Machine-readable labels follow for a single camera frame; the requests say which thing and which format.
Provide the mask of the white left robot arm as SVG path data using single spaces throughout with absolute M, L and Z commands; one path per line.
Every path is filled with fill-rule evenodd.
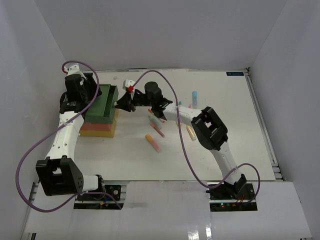
M 102 91 L 92 75 L 83 73 L 78 63 L 66 69 L 66 92 L 60 98 L 59 125 L 45 159 L 35 166 L 46 196 L 88 192 L 94 199 L 105 196 L 101 175 L 84 175 L 75 163 L 77 139 L 89 105 Z

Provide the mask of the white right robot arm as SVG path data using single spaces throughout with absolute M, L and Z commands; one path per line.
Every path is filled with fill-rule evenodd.
M 134 112 L 136 107 L 151 107 L 153 115 L 162 121 L 174 121 L 193 128 L 198 142 L 209 150 L 222 173 L 222 193 L 236 200 L 244 193 L 247 183 L 245 175 L 237 169 L 236 161 L 228 144 L 228 129 L 213 108 L 203 110 L 176 106 L 176 103 L 163 97 L 162 91 L 154 81 L 144 85 L 144 92 L 134 89 L 134 81 L 123 82 L 125 94 L 115 107 Z

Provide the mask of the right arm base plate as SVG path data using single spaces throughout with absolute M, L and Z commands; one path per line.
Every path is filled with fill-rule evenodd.
M 205 191 L 211 212 L 255 212 L 258 210 L 252 183 L 246 183 L 239 193 L 232 193 L 223 184 Z

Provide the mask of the red drawer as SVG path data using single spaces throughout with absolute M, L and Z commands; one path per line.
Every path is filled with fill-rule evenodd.
M 90 123 L 84 122 L 81 126 L 81 130 L 84 131 L 111 131 L 112 127 L 116 124 L 117 118 L 113 119 L 112 123 Z

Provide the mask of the green drawer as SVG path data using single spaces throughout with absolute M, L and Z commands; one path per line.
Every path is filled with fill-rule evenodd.
M 105 110 L 103 117 L 106 119 L 109 119 L 110 121 L 113 120 L 116 112 L 115 103 L 118 100 L 119 91 L 118 87 L 116 85 L 110 85 L 108 94 L 107 94 L 107 100 L 105 105 Z

